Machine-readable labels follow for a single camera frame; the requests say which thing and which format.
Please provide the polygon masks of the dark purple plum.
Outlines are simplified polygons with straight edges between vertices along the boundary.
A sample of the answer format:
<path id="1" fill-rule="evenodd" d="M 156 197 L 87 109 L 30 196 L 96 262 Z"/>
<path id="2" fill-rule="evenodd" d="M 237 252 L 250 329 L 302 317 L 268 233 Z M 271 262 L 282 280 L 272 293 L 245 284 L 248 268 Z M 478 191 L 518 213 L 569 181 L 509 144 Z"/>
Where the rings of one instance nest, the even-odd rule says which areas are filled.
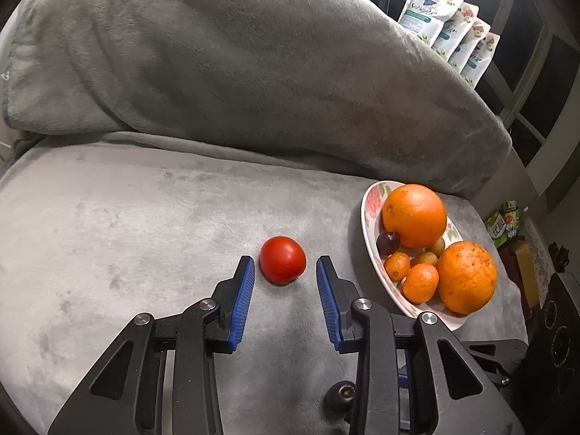
<path id="1" fill-rule="evenodd" d="M 333 384 L 324 395 L 323 408 L 331 414 L 347 414 L 352 410 L 356 396 L 356 385 L 349 380 Z"/>
<path id="2" fill-rule="evenodd" d="M 382 232 L 377 236 L 377 252 L 381 258 L 387 258 L 400 248 L 400 237 L 394 232 Z"/>

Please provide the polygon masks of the large speckled orange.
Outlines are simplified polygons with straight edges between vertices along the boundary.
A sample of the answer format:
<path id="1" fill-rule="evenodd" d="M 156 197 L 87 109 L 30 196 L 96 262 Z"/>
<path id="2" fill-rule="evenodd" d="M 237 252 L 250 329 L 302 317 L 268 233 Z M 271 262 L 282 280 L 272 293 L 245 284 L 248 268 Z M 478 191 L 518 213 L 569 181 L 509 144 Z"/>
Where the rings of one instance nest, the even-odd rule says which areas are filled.
<path id="1" fill-rule="evenodd" d="M 497 288 L 492 256 L 473 241 L 456 241 L 439 257 L 439 297 L 450 311 L 468 315 L 480 310 Z"/>

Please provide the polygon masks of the small orange tangerine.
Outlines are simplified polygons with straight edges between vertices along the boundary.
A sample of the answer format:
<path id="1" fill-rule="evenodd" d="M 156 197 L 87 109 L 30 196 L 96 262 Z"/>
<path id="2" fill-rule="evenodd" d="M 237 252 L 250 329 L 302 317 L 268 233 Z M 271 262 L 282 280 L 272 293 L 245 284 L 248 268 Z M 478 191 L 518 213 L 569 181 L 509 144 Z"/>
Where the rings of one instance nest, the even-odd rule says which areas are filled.
<path id="1" fill-rule="evenodd" d="M 402 294 L 414 305 L 427 302 L 435 295 L 439 272 L 434 265 L 419 263 L 412 266 L 402 285 Z"/>

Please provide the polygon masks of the brown longan fruit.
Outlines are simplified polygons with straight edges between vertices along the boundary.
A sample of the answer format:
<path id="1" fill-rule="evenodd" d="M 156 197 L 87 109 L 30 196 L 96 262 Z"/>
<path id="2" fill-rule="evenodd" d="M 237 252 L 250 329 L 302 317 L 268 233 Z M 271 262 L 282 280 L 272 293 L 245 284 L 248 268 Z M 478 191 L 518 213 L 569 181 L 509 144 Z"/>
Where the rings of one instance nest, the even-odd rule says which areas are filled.
<path id="1" fill-rule="evenodd" d="M 440 237 L 437 239 L 429 248 L 428 250 L 432 252 L 436 257 L 440 257 L 442 252 L 445 250 L 445 241 L 444 238 Z"/>
<path id="2" fill-rule="evenodd" d="M 429 264 L 435 266 L 438 263 L 438 260 L 439 258 L 435 253 L 430 252 L 429 250 L 424 250 L 412 258 L 411 266 L 414 267 L 418 264 Z"/>

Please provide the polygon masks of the tiny orange kumquat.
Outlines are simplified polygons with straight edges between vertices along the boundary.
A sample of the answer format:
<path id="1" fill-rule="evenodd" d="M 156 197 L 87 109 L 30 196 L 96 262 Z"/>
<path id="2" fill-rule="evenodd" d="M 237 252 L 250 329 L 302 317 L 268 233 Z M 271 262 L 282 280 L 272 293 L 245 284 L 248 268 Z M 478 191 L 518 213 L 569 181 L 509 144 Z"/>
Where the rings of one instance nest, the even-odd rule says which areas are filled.
<path id="1" fill-rule="evenodd" d="M 394 252 L 384 260 L 384 270 L 392 282 L 403 280 L 410 267 L 410 258 L 405 252 Z"/>

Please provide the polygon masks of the red tomato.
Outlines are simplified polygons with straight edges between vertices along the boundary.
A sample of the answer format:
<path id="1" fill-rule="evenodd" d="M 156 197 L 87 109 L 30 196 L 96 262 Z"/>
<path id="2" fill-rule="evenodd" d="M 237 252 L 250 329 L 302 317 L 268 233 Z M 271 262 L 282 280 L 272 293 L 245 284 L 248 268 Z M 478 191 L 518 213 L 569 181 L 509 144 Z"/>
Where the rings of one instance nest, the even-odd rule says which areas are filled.
<path id="1" fill-rule="evenodd" d="M 262 275 L 276 286 L 292 283 L 307 267 L 306 254 L 301 245 L 285 236 L 268 239 L 261 247 L 258 259 Z"/>

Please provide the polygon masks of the green snack package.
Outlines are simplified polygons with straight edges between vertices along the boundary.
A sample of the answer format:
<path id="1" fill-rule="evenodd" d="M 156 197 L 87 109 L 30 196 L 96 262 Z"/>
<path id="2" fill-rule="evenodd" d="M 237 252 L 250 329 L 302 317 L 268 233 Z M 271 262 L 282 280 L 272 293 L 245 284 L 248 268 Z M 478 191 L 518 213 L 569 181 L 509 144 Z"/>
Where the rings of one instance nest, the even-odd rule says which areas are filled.
<path id="1" fill-rule="evenodd" d="M 519 234 L 520 210 L 517 201 L 503 202 L 497 211 L 486 218 L 484 223 L 496 248 L 501 248 Z"/>

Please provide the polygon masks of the smooth orange on plate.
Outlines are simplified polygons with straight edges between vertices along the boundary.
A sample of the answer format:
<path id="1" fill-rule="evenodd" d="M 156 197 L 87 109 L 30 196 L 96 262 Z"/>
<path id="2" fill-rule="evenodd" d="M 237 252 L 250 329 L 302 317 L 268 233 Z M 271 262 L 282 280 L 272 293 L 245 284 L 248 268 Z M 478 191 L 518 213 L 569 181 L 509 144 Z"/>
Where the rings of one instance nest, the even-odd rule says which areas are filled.
<path id="1" fill-rule="evenodd" d="M 405 248 L 426 248 L 444 233 L 447 215 L 442 199 L 428 187 L 397 187 L 388 194 L 381 211 L 384 229 L 398 234 Z"/>

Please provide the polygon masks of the white floral oval plate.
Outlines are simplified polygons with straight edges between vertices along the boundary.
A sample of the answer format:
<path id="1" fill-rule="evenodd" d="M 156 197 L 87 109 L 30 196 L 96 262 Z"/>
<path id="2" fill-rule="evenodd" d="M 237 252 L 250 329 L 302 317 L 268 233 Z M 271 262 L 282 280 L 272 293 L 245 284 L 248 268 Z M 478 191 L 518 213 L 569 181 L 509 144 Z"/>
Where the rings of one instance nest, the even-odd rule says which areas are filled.
<path id="1" fill-rule="evenodd" d="M 404 281 L 394 282 L 386 273 L 384 268 L 384 258 L 381 257 L 377 248 L 377 238 L 384 232 L 384 222 L 381 219 L 381 211 L 388 196 L 404 183 L 397 181 L 379 181 L 370 185 L 362 197 L 361 203 L 361 224 L 364 242 L 374 267 L 377 280 L 386 290 L 391 302 L 396 309 L 410 318 L 416 318 L 421 312 L 430 311 L 435 313 L 439 319 L 451 330 L 460 329 L 468 319 L 467 315 L 460 315 L 450 311 L 440 300 L 439 294 L 435 293 L 432 299 L 421 304 L 409 302 L 401 293 Z"/>

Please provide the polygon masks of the floral refill pouch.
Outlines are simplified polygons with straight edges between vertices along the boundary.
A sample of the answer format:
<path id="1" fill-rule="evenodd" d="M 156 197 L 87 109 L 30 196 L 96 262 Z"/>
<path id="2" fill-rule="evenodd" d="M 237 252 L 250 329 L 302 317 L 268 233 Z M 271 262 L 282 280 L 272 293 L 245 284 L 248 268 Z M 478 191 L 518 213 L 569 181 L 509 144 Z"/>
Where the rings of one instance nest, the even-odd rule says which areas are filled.
<path id="1" fill-rule="evenodd" d="M 460 73 L 460 76 L 470 87 L 475 88 L 482 79 L 483 74 L 493 60 L 493 55 L 499 42 L 500 35 L 495 33 L 488 33 L 478 42 Z"/>
<path id="2" fill-rule="evenodd" d="M 448 61 L 463 37 L 468 33 L 478 14 L 479 7 L 477 5 L 463 2 L 454 15 L 444 23 L 432 45 L 435 53 L 444 61 Z"/>
<path id="3" fill-rule="evenodd" d="M 406 0 L 398 24 L 432 47 L 464 0 Z"/>
<path id="4" fill-rule="evenodd" d="M 463 70 L 470 55 L 489 31 L 490 25 L 480 19 L 476 19 L 472 23 L 472 26 L 468 29 L 468 32 L 462 38 L 448 60 L 449 65 L 452 66 L 457 73 L 460 73 Z"/>

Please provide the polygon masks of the grey blanket covered cushion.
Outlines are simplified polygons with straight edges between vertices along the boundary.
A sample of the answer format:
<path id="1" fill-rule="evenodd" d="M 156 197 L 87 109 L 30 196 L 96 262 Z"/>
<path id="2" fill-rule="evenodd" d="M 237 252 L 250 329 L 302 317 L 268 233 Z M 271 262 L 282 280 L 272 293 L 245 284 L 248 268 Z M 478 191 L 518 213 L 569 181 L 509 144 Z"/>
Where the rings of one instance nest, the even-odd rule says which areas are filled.
<path id="1" fill-rule="evenodd" d="M 511 149 L 369 0 L 32 0 L 6 62 L 4 119 L 34 134 L 178 137 L 463 198 Z"/>

